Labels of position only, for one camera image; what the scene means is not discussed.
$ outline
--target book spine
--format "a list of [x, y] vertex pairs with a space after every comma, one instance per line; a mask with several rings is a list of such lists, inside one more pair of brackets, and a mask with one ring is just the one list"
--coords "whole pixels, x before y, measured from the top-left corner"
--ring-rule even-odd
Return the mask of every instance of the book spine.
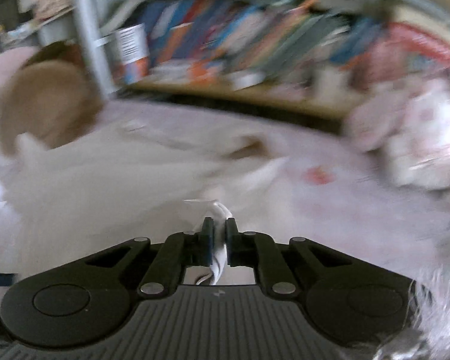
[[145, 31], [147, 31], [149, 41], [151, 38], [152, 30], [167, 5], [168, 2], [166, 1], [154, 1], [149, 3], [145, 7], [144, 12], [139, 19], [139, 22], [143, 23], [143, 25], [145, 26]]
[[336, 65], [350, 65], [353, 60], [363, 54], [382, 32], [382, 25], [369, 17], [359, 20], [353, 27], [345, 42], [332, 57], [330, 62]]
[[194, 46], [192, 48], [191, 57], [194, 59], [201, 59], [203, 50], [206, 47], [207, 39], [209, 39], [212, 35], [213, 31], [216, 31], [217, 28], [223, 24], [225, 18], [227, 17], [228, 12], [231, 7], [233, 7], [232, 0], [221, 0], [221, 3], [217, 7], [214, 14], [210, 17], [207, 24], [204, 26], [205, 31], [199, 34], [197, 40], [194, 42]]
[[132, 84], [147, 76], [149, 50], [144, 25], [115, 31], [115, 41], [119, 52], [116, 80], [123, 84]]
[[197, 23], [196, 32], [190, 34], [190, 39], [188, 41], [187, 47], [184, 50], [184, 54], [180, 55], [183, 58], [189, 58], [193, 56], [200, 45], [203, 43], [204, 37], [206, 36], [209, 28], [220, 20], [221, 17], [227, 12], [231, 6], [230, 0], [217, 0], [206, 12], [199, 23]]
[[194, 0], [179, 0], [176, 3], [176, 7], [173, 10], [172, 14], [169, 12], [164, 12], [162, 14], [162, 17], [164, 14], [167, 14], [165, 18], [162, 21], [162, 17], [158, 20], [157, 24], [154, 27], [154, 31], [156, 31], [157, 37], [154, 41], [154, 49], [151, 53], [151, 64], [152, 66], [156, 65], [157, 58], [161, 52], [161, 50], [165, 47], [167, 44], [167, 39], [170, 34], [170, 30], [181, 24], [183, 21], [183, 18], [187, 14], [188, 10], [191, 9], [193, 5]]
[[292, 9], [291, 11], [286, 13], [283, 20], [262, 39], [260, 44], [257, 44], [254, 53], [249, 58], [243, 60], [240, 66], [241, 69], [253, 67], [266, 59], [272, 54], [280, 41], [293, 32], [307, 17], [307, 14], [302, 14], [301, 10], [294, 11]]
[[267, 24], [262, 10], [251, 13], [223, 43], [222, 48], [228, 55], [238, 54]]
[[195, 22], [192, 24], [186, 38], [174, 53], [174, 59], [184, 59], [190, 56], [195, 41], [206, 31], [205, 24], [207, 23], [209, 17], [213, 14], [217, 4], [219, 4], [220, 1], [221, 0], [208, 0], [207, 4], [202, 7], [200, 15], [196, 17]]
[[224, 49], [223, 44], [226, 41], [226, 39], [234, 33], [234, 31], [239, 27], [241, 22], [243, 22], [248, 15], [251, 15], [255, 11], [257, 11], [259, 8], [256, 5], [250, 5], [243, 10], [241, 10], [234, 19], [227, 25], [227, 27], [223, 30], [223, 32], [219, 35], [215, 45], [214, 45], [214, 51], [212, 53], [212, 59], [217, 59], [222, 57], [226, 49]]
[[276, 26], [280, 23], [283, 18], [283, 12], [279, 12], [270, 21], [269, 25], [266, 26], [261, 32], [259, 32], [254, 39], [247, 45], [247, 50], [243, 51], [240, 55], [237, 55], [232, 61], [231, 70], [240, 71], [243, 70], [242, 66], [245, 66], [245, 61], [250, 60], [256, 53], [257, 47], [262, 44], [265, 37], [272, 32]]
[[240, 10], [243, 9], [243, 5], [233, 3], [231, 8], [226, 13], [222, 21], [219, 21], [216, 25], [212, 26], [205, 35], [205, 41], [203, 42], [201, 51], [204, 53], [203, 59], [212, 59], [211, 52], [217, 47], [218, 42], [230, 23], [237, 17]]
[[193, 23], [209, 3], [210, 0], [194, 0], [192, 7], [183, 18], [183, 23]]
[[157, 58], [157, 63], [161, 64], [172, 59], [174, 52], [182, 44], [182, 41], [187, 32], [190, 30], [191, 25], [192, 23], [184, 23], [175, 26], [170, 30], [170, 36], [168, 37], [165, 47]]

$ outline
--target book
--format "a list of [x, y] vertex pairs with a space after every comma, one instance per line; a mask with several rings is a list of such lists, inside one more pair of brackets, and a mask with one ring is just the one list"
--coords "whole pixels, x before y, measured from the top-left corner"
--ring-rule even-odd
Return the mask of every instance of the book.
[[265, 19], [265, 12], [253, 6], [253, 10], [241, 19], [235, 29], [217, 47], [215, 57], [237, 54], [267, 25]]
[[148, 40], [150, 41], [152, 30], [154, 29], [162, 12], [170, 5], [169, 0], [156, 0], [147, 4], [138, 19], [138, 23], [143, 23], [145, 31], [147, 31]]
[[203, 13], [210, 4], [210, 0], [195, 0], [192, 7], [183, 18], [183, 24], [193, 23], [197, 17]]
[[129, 85], [140, 81], [149, 73], [149, 50], [143, 24], [115, 31], [115, 80]]
[[257, 68], [263, 71], [267, 78], [277, 78], [280, 72], [286, 71], [301, 56], [306, 55], [325, 37], [344, 25], [344, 19], [331, 14], [310, 15], [296, 32]]
[[307, 18], [308, 10], [317, 0], [305, 0], [298, 7], [290, 9], [281, 15], [264, 38], [255, 44], [253, 50], [243, 59], [238, 68], [240, 70], [257, 66], [273, 53], [274, 49], [283, 42]]
[[183, 43], [183, 39], [187, 32], [190, 30], [192, 23], [184, 23], [173, 27], [170, 30], [167, 43], [163, 50], [161, 50], [159, 57], [157, 58], [157, 64], [169, 61], [172, 59], [173, 54]]
[[156, 65], [161, 50], [167, 44], [170, 30], [182, 24], [183, 18], [192, 8], [193, 3], [194, 0], [178, 0], [163, 10], [151, 34], [152, 45], [150, 56], [152, 66]]
[[174, 57], [193, 57], [204, 42], [207, 31], [217, 21], [223, 19], [232, 4], [233, 2], [231, 0], [215, 0], [210, 8], [206, 12], [204, 12], [204, 14], [194, 24], [190, 34], [188, 35], [188, 38], [183, 44], [183, 48], [181, 50], [178, 50]]
[[209, 28], [199, 50], [202, 53], [202, 59], [212, 59], [212, 52], [218, 46], [222, 33], [244, 7], [243, 3], [233, 2], [224, 17]]
[[330, 62], [339, 66], [353, 66], [353, 61], [363, 54], [383, 32], [380, 22], [362, 17], [353, 26], [344, 45], [335, 52]]
[[232, 59], [232, 62], [230, 63], [231, 71], [240, 71], [243, 70], [245, 66], [247, 66], [245, 61], [249, 61], [250, 59], [252, 59], [252, 57], [255, 55], [257, 47], [262, 44], [265, 37], [267, 37], [269, 33], [272, 32], [280, 23], [280, 21], [282, 20], [282, 15], [283, 12], [280, 12], [278, 15], [273, 17], [269, 25], [263, 28], [262, 31], [255, 35], [255, 38], [248, 43], [247, 50], [244, 50]]
[[240, 26], [240, 24], [246, 20], [246, 18], [256, 12], [259, 9], [256, 5], [248, 5], [243, 9], [240, 9], [239, 12], [233, 17], [233, 19], [228, 23], [228, 25], [221, 31], [219, 36], [217, 37], [213, 52], [212, 59], [217, 59], [222, 57], [226, 53], [226, 49], [223, 47], [224, 42], [227, 38], [234, 33], [234, 31]]

